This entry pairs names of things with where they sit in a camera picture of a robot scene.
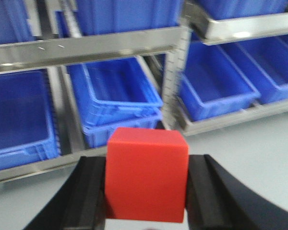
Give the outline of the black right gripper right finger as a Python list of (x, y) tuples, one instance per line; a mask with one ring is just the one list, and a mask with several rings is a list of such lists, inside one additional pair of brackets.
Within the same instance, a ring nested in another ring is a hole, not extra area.
[(288, 230), (288, 212), (240, 182), (210, 155), (190, 155), (186, 194), (191, 230)]

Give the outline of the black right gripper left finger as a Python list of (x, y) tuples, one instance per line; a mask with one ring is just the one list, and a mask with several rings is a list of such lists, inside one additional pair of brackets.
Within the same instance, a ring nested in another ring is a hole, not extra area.
[(26, 230), (103, 230), (105, 157), (81, 157), (59, 191)]

